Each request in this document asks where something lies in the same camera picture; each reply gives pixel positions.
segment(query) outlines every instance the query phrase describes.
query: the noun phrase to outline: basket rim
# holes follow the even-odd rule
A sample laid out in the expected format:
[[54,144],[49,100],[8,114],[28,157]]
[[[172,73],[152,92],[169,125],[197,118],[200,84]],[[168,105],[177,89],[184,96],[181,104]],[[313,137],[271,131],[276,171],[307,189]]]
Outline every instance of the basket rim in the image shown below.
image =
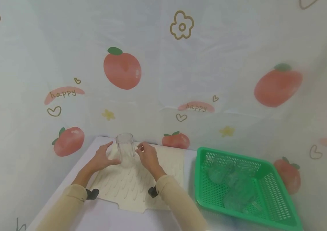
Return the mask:
[[278,174],[275,166],[272,163],[270,163],[269,161],[267,161],[267,160],[262,160],[262,159],[253,158],[253,157],[249,157],[249,156],[239,155],[239,154],[231,153],[231,152],[228,152],[228,151],[222,151],[222,150],[217,150],[217,149],[212,149],[212,148],[200,147],[200,148],[197,149],[194,187],[195,187],[195,200],[201,207],[203,207],[205,209],[215,211],[215,212],[220,212],[222,214],[238,217],[238,218],[241,218],[241,219],[246,219],[248,221],[253,221],[253,222],[256,222],[256,223],[259,223],[259,224],[263,224],[265,226],[280,228],[280,229],[283,229],[283,230],[286,230],[286,231],[302,231],[303,230],[301,220],[300,220],[300,218],[299,218],[299,216],[297,214],[297,211],[296,211],[295,206],[294,206],[294,204],[292,202],[292,199],[291,199],[287,189],[285,188],[284,184],[281,184],[280,188],[281,188],[282,193],[285,195],[286,202],[287,202],[288,206],[290,207],[290,210],[291,210],[292,214],[294,215],[294,220],[296,222],[295,226],[289,226],[289,225],[286,225],[286,224],[281,224],[281,223],[278,223],[276,221],[270,221],[268,219],[259,218],[259,217],[256,217],[256,216],[244,214],[244,213],[237,212],[237,211],[232,211],[232,210],[225,209],[225,208],[220,208],[221,211],[219,211],[218,210],[219,207],[204,202],[202,200],[202,198],[199,196],[199,189],[200,189],[199,174],[200,174],[200,166],[201,166],[200,156],[201,156],[202,150],[212,151],[214,153],[224,153],[224,154],[227,154],[227,155],[231,155],[231,156],[234,156],[234,157],[240,157],[240,158],[246,157],[248,160],[253,160],[253,161],[257,162],[257,163],[264,163],[266,165],[271,166],[273,172],[276,173],[275,175],[276,175],[277,180],[279,182],[283,182],[280,175]]

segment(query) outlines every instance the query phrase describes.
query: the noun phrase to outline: person's left hand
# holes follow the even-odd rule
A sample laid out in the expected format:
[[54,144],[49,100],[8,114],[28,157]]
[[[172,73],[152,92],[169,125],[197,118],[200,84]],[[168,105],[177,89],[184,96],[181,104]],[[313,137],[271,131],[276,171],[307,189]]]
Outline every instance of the person's left hand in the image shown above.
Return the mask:
[[99,147],[96,151],[96,155],[87,163],[86,167],[94,172],[100,171],[110,165],[119,165],[121,161],[119,159],[109,160],[106,156],[107,148],[112,144],[107,143]]

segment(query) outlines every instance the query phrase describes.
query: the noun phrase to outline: white table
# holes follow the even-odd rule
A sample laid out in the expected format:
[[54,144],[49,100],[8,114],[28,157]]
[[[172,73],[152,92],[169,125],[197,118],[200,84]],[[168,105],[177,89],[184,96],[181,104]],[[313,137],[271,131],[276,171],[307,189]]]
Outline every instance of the white table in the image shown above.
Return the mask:
[[[27,230],[35,230],[42,218],[57,201],[62,194],[63,190],[70,185],[78,174],[79,170],[84,167],[86,163],[95,155],[96,151],[101,145],[104,145],[112,138],[97,137],[90,145],[88,150],[72,168],[70,173],[66,176],[61,185],[54,192],[52,197],[48,200],[39,214],[35,217],[34,221],[30,224]],[[194,198],[194,170],[195,159],[197,152],[192,150],[185,151],[184,158],[184,180],[183,188]],[[93,182],[96,174],[93,175],[89,181],[89,185]],[[214,214],[205,210],[201,210],[205,219],[210,225],[211,230],[268,230],[254,224],[250,224],[229,216]],[[79,214],[78,218],[73,224],[71,230],[75,231],[117,231],[117,230],[149,230],[149,231],[180,231],[175,217],[171,211],[163,210],[146,210],[143,214],[138,212],[131,212],[118,209],[118,205],[101,200],[87,200],[84,204],[83,211]]]

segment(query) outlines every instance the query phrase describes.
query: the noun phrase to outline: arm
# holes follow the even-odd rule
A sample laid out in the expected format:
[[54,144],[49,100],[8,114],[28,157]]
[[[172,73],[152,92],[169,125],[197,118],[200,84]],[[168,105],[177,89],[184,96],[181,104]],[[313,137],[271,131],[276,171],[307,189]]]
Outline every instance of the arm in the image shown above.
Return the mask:
[[157,193],[170,207],[181,229],[183,231],[205,231],[207,229],[206,220],[188,193],[172,176],[166,175],[158,163],[155,148],[145,142],[139,144],[138,148],[136,152],[139,154],[142,165],[156,180]]
[[110,165],[118,165],[120,160],[109,160],[106,150],[112,142],[100,146],[96,155],[79,171],[71,185],[66,187],[61,197],[42,219],[37,231],[68,231],[87,199],[85,190],[93,173]]

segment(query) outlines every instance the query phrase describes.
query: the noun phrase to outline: person's right hand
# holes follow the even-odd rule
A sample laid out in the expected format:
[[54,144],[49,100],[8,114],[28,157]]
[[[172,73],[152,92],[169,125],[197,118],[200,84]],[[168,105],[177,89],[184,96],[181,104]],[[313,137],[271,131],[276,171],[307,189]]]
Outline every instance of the person's right hand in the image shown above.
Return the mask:
[[147,142],[143,142],[138,144],[138,149],[135,152],[139,155],[142,165],[153,175],[156,181],[161,176],[166,175],[158,163],[157,152],[154,147]]

